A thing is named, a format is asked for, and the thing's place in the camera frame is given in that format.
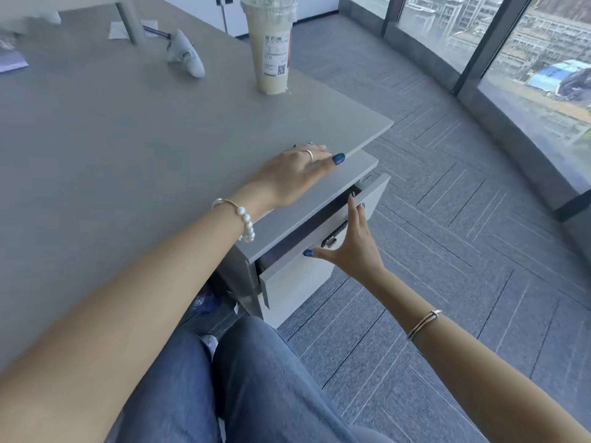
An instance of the window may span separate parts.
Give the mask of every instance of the window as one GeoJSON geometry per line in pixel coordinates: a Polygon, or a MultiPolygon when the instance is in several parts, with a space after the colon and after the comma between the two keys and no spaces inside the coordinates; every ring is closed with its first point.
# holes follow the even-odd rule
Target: window
{"type": "Polygon", "coordinates": [[[503,0],[406,0],[398,27],[461,73],[502,2],[503,0]],[[428,21],[419,23],[417,17],[428,21]]]}
{"type": "Polygon", "coordinates": [[[385,19],[386,11],[388,11],[388,5],[390,0],[351,0],[357,3],[359,6],[364,7],[370,12],[373,12],[378,17],[385,19]]]}
{"type": "Polygon", "coordinates": [[[560,156],[591,182],[591,13],[580,8],[585,3],[534,0],[484,76],[492,85],[480,87],[494,87],[486,95],[550,160],[560,156]]]}

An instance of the plastic cup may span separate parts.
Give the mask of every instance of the plastic cup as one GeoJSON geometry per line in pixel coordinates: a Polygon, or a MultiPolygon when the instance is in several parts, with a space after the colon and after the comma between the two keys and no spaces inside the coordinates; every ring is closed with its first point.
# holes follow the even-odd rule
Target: plastic cup
{"type": "Polygon", "coordinates": [[[247,16],[256,86],[264,94],[287,89],[295,0],[241,0],[247,16]]]}

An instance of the blue roof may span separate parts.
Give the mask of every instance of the blue roof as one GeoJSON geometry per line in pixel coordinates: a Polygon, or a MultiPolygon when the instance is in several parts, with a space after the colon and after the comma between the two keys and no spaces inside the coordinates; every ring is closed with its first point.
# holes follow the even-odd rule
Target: blue roof
{"type": "Polygon", "coordinates": [[[591,65],[576,59],[569,59],[538,71],[529,78],[527,85],[539,88],[540,90],[557,93],[562,81],[571,74],[585,68],[591,68],[591,65]]]}

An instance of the jeans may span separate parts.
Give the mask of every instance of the jeans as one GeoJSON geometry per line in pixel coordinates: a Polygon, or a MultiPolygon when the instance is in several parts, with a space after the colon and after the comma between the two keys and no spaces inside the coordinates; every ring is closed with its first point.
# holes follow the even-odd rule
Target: jeans
{"type": "Polygon", "coordinates": [[[219,443],[216,416],[229,443],[358,443],[367,431],[343,421],[273,328],[242,317],[213,361],[197,335],[175,331],[125,404],[115,441],[219,443]]]}

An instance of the blue nail polish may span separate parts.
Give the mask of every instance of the blue nail polish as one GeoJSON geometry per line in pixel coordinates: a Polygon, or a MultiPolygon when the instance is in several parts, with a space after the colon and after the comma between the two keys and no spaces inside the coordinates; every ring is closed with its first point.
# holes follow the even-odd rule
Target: blue nail polish
{"type": "Polygon", "coordinates": [[[339,165],[341,163],[344,162],[344,154],[337,154],[335,156],[333,156],[333,162],[335,162],[336,165],[339,165]]]}

